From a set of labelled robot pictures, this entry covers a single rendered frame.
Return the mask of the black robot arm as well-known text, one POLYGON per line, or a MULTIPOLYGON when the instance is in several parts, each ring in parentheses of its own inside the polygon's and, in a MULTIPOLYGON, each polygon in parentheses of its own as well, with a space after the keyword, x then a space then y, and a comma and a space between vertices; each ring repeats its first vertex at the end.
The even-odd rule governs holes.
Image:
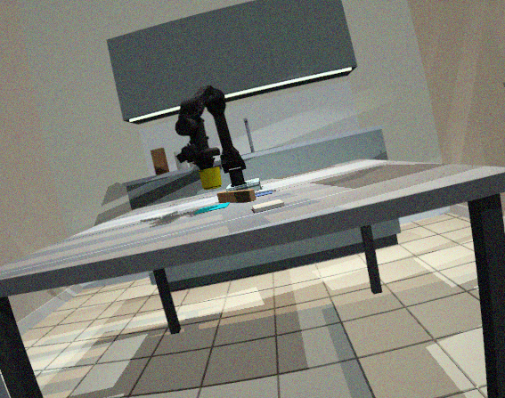
MULTIPOLYGON (((182 102, 179 108, 178 120, 175 123, 175 131, 180 136, 194 136, 197 134, 205 134, 203 123, 205 120, 201 117, 204 112, 204 105, 208 108, 209 113, 213 116, 216 130, 222 146, 222 154, 220 155, 221 165, 224 173, 229 173, 231 178, 231 186, 245 184, 242 170, 246 169, 240 153, 233 147, 232 139, 229 133, 228 125, 225 120, 225 97, 221 90, 213 88, 211 85, 200 87, 194 96, 185 102, 182 102), (232 168, 241 167, 233 170, 232 168)), ((189 157, 199 154, 194 142, 187 143, 188 146, 182 148, 176 157, 181 164, 189 157)))

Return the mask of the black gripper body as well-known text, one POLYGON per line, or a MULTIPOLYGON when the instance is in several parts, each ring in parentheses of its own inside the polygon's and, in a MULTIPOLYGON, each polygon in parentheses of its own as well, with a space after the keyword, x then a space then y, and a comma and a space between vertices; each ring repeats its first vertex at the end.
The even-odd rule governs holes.
POLYGON ((191 156, 187 159, 188 163, 190 162, 196 162, 208 158, 213 158, 213 156, 218 156, 220 154, 220 150, 217 147, 214 148, 209 148, 208 147, 208 136, 206 134, 197 134, 194 136, 191 136, 191 139, 189 142, 194 142, 195 147, 198 150, 199 154, 191 156))

